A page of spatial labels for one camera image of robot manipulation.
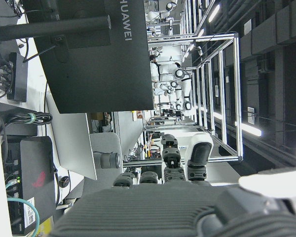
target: cardboard box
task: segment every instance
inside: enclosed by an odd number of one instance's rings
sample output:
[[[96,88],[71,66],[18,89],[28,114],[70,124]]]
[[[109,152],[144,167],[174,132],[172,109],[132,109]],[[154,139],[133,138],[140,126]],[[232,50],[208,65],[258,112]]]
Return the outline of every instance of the cardboard box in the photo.
[[[94,120],[103,120],[103,113],[102,112],[97,112],[97,113],[91,113],[91,119]]]

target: black monitor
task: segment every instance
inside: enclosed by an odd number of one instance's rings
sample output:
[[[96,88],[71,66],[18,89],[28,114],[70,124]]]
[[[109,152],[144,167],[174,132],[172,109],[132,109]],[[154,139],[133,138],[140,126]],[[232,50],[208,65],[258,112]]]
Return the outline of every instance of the black monitor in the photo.
[[[153,109],[144,1],[23,0],[23,4],[25,11],[40,10],[27,14],[29,25],[110,18],[111,23],[96,31],[57,34],[56,26],[52,35],[34,38],[38,52],[57,45],[39,57],[60,113]]]

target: ceiling light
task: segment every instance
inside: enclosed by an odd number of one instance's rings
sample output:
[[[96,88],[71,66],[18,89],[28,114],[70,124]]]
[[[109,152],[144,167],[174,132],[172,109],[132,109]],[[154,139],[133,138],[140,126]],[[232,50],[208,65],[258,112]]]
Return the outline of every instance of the ceiling light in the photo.
[[[215,118],[222,120],[222,115],[216,112],[213,112]]]
[[[204,28],[199,32],[198,36],[202,36],[204,34]]]
[[[215,7],[214,11],[212,12],[212,14],[210,15],[210,17],[208,18],[208,22],[212,22],[213,18],[217,15],[217,13],[218,13],[220,7],[221,7],[220,4],[218,4],[218,5]]]
[[[191,51],[192,49],[194,49],[194,47],[195,47],[195,44],[191,44],[190,47],[188,48],[189,51]]]
[[[262,131],[256,127],[252,127],[250,125],[247,125],[245,123],[241,123],[242,126],[242,130],[246,131],[248,133],[251,133],[257,137],[261,137],[262,136]]]

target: red logo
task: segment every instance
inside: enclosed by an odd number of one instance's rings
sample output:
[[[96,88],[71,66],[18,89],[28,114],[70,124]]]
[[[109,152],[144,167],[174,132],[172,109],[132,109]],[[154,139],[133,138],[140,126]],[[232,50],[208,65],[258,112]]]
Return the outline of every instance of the red logo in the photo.
[[[35,183],[32,183],[32,186],[35,188],[41,187],[44,185],[44,181],[45,181],[45,172],[43,171],[42,173],[40,173],[39,177],[37,178]]]

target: white desk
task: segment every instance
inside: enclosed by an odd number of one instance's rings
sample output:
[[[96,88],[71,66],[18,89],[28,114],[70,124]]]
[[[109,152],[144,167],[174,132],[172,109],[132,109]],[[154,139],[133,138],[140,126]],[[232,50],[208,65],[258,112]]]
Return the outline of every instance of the white desk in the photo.
[[[21,19],[19,19],[18,24],[23,24],[25,22],[24,15]],[[20,53],[22,56],[25,56],[26,47],[20,49]],[[36,46],[33,39],[29,39],[29,57],[36,54]],[[34,111],[43,111],[44,110],[44,93],[46,86],[46,77],[44,75],[44,71],[42,65],[40,63],[39,57],[36,57],[30,60],[28,66],[28,90],[27,90],[27,101],[26,103],[18,103],[7,100],[6,96],[0,98],[0,102],[11,104],[14,106],[34,110]],[[38,136],[44,136],[45,129],[44,126],[38,126]],[[59,176],[68,175],[67,170],[62,168],[59,164],[59,159],[57,155],[57,149],[55,145],[55,139],[53,135],[53,130],[51,125],[47,126],[47,135],[51,138],[53,142],[53,158],[54,163],[58,169]],[[76,174],[74,172],[70,172],[71,176],[71,189],[75,188],[82,180],[83,176]],[[60,201],[68,194],[69,186],[66,188],[60,189]],[[57,198],[57,184],[55,182],[55,199]],[[0,149],[0,237],[11,237],[11,227],[10,227],[10,219],[6,201],[6,191],[5,191],[5,182],[3,175],[3,167],[1,160],[1,149]]]

